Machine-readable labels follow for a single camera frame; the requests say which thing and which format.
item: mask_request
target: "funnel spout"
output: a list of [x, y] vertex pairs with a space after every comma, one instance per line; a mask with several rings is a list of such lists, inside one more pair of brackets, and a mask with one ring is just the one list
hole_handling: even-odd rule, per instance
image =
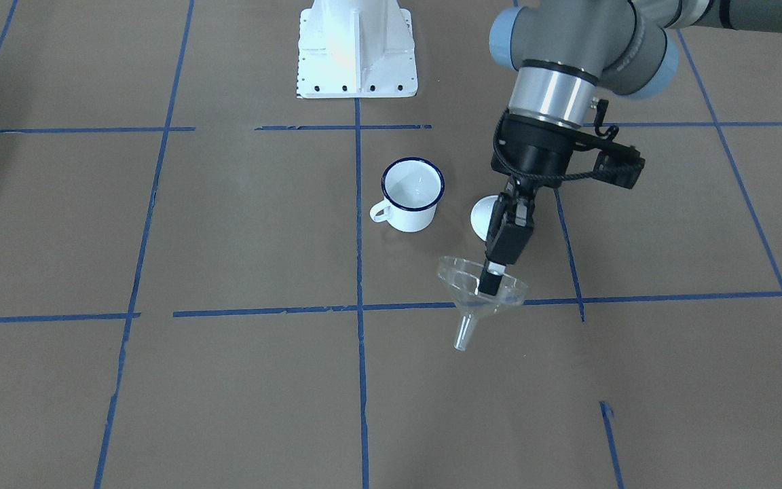
[[478, 319], [472, 313], [460, 316], [460, 327], [457, 330], [457, 338], [454, 340], [454, 348], [460, 352], [466, 352], [466, 345], [472, 338], [472, 332], [475, 331], [475, 325]]

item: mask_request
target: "mug handle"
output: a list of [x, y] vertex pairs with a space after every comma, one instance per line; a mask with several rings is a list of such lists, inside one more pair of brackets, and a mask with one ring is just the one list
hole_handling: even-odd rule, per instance
[[391, 203], [387, 198], [382, 199], [379, 204], [373, 205], [370, 209], [370, 219], [375, 223], [383, 223], [391, 217]]

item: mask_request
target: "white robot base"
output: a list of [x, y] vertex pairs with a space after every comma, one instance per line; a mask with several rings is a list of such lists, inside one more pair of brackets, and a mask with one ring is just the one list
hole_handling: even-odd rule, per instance
[[397, 0], [314, 0], [301, 12], [300, 32], [298, 97], [418, 92], [412, 15]]

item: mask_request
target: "white enamel mug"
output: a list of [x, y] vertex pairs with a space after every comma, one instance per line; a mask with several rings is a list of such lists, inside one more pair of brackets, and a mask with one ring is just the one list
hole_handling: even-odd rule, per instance
[[443, 197], [443, 173], [424, 158], [403, 158], [382, 174], [385, 198], [370, 209], [375, 222], [388, 221], [394, 229], [418, 232], [434, 219], [436, 204]]

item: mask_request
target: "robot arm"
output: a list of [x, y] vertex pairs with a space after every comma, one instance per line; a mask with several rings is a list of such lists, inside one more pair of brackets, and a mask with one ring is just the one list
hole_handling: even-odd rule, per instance
[[[664, 27], [688, 25], [782, 32], [782, 1], [542, 0], [500, 13], [491, 55], [518, 78], [494, 133], [491, 169], [509, 180], [491, 213], [480, 292], [496, 295], [533, 235], [538, 189], [586, 177], [635, 185], [645, 160], [612, 141], [616, 126], [601, 131], [608, 102], [593, 94], [597, 86], [631, 98], [661, 92], [679, 60]], [[592, 108], [596, 135], [578, 131]], [[590, 149], [599, 150], [593, 171], [567, 175], [573, 153]]]

